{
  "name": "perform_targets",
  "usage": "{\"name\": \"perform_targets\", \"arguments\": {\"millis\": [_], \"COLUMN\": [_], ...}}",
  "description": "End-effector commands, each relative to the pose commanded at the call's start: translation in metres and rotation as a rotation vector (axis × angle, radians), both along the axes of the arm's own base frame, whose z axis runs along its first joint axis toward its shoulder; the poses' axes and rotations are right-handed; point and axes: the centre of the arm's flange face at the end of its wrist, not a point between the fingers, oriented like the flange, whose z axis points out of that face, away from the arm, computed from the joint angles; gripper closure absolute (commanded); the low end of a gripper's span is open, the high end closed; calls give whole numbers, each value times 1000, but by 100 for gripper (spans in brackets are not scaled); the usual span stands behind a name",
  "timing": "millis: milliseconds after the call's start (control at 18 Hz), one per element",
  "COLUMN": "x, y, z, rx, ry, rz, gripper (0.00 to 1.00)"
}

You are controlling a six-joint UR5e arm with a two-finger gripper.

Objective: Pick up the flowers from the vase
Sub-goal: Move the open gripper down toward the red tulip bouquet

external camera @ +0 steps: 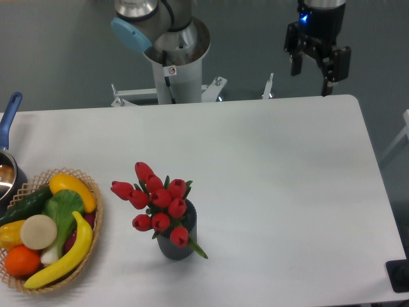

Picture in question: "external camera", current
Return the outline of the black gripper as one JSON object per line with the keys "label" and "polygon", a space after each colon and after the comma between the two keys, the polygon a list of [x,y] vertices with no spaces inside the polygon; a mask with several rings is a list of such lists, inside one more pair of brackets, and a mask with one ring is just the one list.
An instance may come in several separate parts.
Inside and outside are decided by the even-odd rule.
{"label": "black gripper", "polygon": [[291,76],[301,73],[303,54],[316,59],[323,74],[323,97],[349,76],[351,48],[336,45],[345,9],[346,1],[299,1],[298,22],[287,26],[284,50],[291,60]]}

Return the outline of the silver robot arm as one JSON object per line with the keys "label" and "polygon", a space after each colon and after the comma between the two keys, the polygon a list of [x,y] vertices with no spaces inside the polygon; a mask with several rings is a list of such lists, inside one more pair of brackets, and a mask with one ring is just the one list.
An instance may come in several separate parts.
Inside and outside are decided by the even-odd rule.
{"label": "silver robot arm", "polygon": [[[304,56],[315,60],[323,75],[322,96],[349,75],[351,49],[336,45],[345,8],[346,1],[298,1],[298,19],[287,26],[284,50],[291,75],[301,73]],[[191,1],[115,1],[114,9],[116,37],[152,62],[159,102],[202,100],[202,73],[183,76],[210,48],[209,31],[192,16]]]}

